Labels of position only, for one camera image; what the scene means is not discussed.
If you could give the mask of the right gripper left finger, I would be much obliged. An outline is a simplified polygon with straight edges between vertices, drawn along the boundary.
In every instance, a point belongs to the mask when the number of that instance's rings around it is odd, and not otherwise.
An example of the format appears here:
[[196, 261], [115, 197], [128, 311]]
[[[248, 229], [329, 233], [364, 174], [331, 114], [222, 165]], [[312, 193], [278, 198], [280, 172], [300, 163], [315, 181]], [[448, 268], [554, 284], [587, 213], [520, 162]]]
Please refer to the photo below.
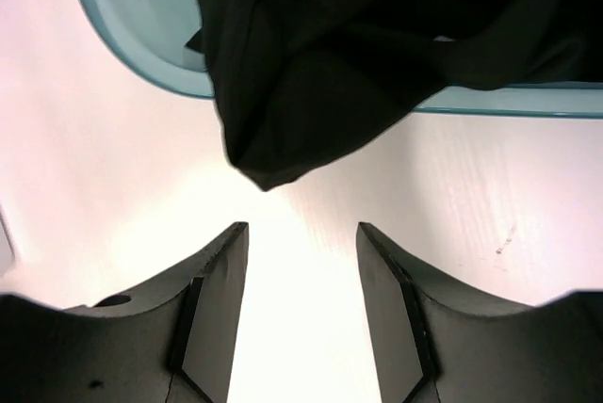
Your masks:
[[64, 401], [226, 401], [248, 248], [237, 222], [147, 281], [69, 310]]

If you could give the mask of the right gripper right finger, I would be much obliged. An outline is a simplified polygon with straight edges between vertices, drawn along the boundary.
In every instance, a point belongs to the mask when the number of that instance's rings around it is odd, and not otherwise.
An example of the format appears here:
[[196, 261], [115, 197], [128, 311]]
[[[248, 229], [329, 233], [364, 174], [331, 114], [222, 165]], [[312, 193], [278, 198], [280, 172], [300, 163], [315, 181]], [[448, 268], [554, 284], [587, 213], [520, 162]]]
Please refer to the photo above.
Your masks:
[[544, 402], [535, 314], [361, 223], [356, 251], [383, 402]]

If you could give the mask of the black shirt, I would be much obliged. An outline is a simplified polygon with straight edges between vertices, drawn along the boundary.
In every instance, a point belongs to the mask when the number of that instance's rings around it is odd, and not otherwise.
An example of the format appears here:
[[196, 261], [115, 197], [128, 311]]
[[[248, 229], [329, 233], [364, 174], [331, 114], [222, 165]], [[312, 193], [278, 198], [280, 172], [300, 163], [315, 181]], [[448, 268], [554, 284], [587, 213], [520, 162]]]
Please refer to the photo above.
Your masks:
[[602, 0], [198, 0], [231, 165], [263, 190], [450, 86], [602, 79]]

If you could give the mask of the teal plastic basin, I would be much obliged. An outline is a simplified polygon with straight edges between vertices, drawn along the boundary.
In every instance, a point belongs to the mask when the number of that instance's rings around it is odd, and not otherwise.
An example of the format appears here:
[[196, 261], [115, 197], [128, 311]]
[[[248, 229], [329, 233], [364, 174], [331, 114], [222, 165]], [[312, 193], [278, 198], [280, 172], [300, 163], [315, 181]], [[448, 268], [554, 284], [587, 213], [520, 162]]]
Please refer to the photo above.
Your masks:
[[[79, 0], [91, 25], [128, 68], [180, 95], [213, 98], [204, 57], [185, 44], [202, 23], [197, 0]], [[602, 86], [563, 82], [494, 91], [448, 88], [420, 113], [599, 119]]]

